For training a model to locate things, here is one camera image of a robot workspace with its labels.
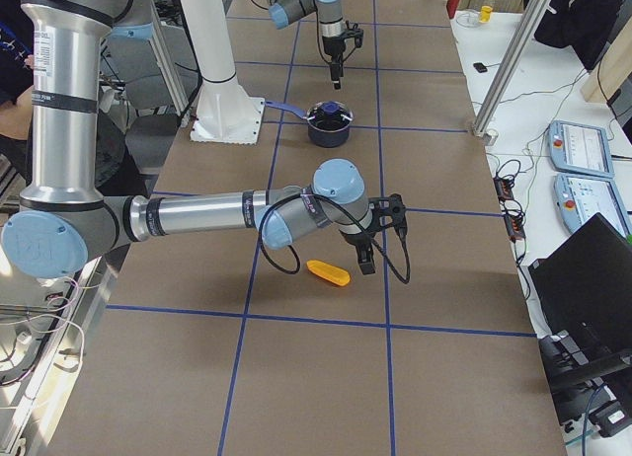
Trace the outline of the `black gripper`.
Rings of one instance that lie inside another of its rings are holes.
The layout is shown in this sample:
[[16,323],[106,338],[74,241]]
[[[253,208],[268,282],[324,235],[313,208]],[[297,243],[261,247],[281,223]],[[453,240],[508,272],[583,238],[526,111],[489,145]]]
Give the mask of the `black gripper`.
[[373,257],[373,240],[380,231],[380,220],[373,218],[367,224],[344,224],[340,226],[340,233],[345,241],[354,246],[357,263],[363,275],[375,274]]
[[344,63],[345,39],[343,35],[333,37],[321,36],[325,60],[329,64],[332,85],[335,90],[342,88],[341,66]]

